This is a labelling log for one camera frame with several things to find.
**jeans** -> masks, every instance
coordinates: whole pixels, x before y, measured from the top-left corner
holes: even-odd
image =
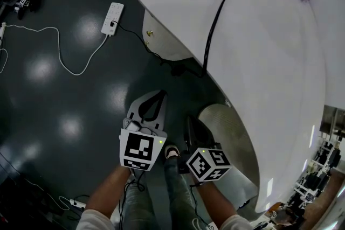
[[[177,171],[176,157],[166,160],[164,174],[170,200],[172,229],[205,229],[205,226],[195,214],[188,185],[184,177]],[[137,186],[133,184],[127,190],[122,228],[123,230],[160,229],[146,183],[142,180],[140,180],[140,183],[145,186],[143,192],[140,192]]]

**forearm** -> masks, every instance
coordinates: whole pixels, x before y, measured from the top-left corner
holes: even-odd
[[[206,182],[197,189],[207,212],[219,229],[225,220],[237,214],[234,206],[222,195],[213,182]]]
[[[110,218],[119,203],[129,176],[129,168],[118,165],[91,195],[85,209],[99,211]]]

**white cube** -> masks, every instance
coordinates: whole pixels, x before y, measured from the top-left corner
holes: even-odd
[[[223,150],[198,148],[188,159],[187,166],[200,181],[220,180],[231,168]]]
[[[120,163],[122,166],[149,171],[166,141],[164,137],[121,129]]]

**person's right arm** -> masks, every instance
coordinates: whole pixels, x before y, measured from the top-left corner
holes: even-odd
[[[237,215],[234,206],[225,198],[225,196],[223,196],[213,182],[206,182],[203,185],[198,186],[197,189],[204,202],[207,212],[218,229],[253,229],[246,219]]]

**person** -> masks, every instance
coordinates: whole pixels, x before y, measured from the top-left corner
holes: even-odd
[[[170,200],[172,229],[207,229],[205,223],[200,220],[195,212],[184,177],[178,173],[177,158],[180,155],[178,148],[175,145],[168,145],[164,149],[164,154],[164,175]],[[130,181],[130,175],[129,168],[120,165],[116,167],[91,195],[78,223],[77,230],[114,229],[110,217],[121,199],[126,183]],[[160,229],[146,182],[141,179],[140,183],[145,187],[144,191],[140,191],[136,184],[128,186],[123,208],[123,222],[120,223],[121,229]],[[253,229],[246,219],[236,213],[234,206],[221,194],[214,183],[205,182],[197,189],[218,229]]]

